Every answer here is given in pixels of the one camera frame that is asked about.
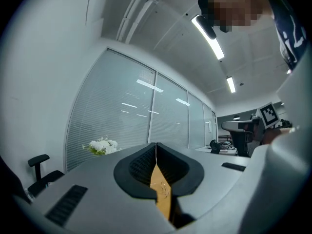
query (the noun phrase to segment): ceiling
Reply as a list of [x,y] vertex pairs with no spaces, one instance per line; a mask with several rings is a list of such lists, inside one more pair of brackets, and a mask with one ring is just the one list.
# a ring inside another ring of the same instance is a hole
[[[116,38],[131,0],[107,0],[102,35]],[[177,69],[218,107],[225,102],[247,101],[275,92],[287,77],[274,22],[261,17],[250,27],[233,27],[223,33],[214,28],[225,57],[217,60],[201,33],[191,23],[200,14],[197,0],[156,0],[144,13],[130,44],[152,52]],[[127,34],[147,0],[130,20]],[[226,77],[232,76],[236,93],[231,94]]]

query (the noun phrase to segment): person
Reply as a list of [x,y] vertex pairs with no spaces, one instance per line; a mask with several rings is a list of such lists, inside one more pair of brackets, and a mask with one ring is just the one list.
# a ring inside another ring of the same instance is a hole
[[272,17],[280,41],[280,51],[293,70],[307,47],[307,34],[286,0],[198,0],[202,16],[210,26],[223,32],[231,26],[250,26],[262,15]]

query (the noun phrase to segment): flower bouquet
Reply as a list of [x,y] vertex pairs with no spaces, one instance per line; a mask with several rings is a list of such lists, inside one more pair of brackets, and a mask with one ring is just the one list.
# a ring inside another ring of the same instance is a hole
[[102,156],[119,151],[120,149],[117,149],[117,145],[118,144],[116,141],[108,139],[108,137],[106,137],[105,139],[102,137],[99,138],[97,141],[92,140],[88,146],[82,145],[82,148],[97,156]]

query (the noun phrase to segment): glass wall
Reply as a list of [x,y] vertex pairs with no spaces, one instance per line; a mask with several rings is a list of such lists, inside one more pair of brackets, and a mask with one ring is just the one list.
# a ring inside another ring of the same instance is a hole
[[190,145],[197,149],[205,145],[205,120],[203,103],[189,93],[190,108]]
[[165,77],[157,76],[150,142],[188,147],[187,92]]
[[108,136],[118,148],[164,142],[196,149],[216,139],[209,107],[170,79],[114,51],[106,51],[86,78],[70,117],[66,170],[95,157],[83,150]]
[[78,95],[66,140],[66,167],[93,155],[82,149],[108,136],[119,148],[147,143],[155,71],[111,51],[97,61]]

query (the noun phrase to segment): white flower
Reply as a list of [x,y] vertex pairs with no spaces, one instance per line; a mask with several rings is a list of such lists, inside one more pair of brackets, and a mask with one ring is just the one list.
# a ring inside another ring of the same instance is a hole
[[108,143],[106,140],[101,140],[101,141],[99,142],[99,144],[100,144],[103,148],[110,146],[109,143]]
[[118,146],[117,142],[111,139],[108,140],[108,143],[110,144],[110,146],[113,146],[115,148]]
[[90,145],[97,151],[101,151],[103,149],[102,145],[99,142],[92,140]]
[[108,146],[108,147],[106,147],[105,151],[106,151],[105,154],[112,154],[112,153],[116,152],[117,149],[115,147]]

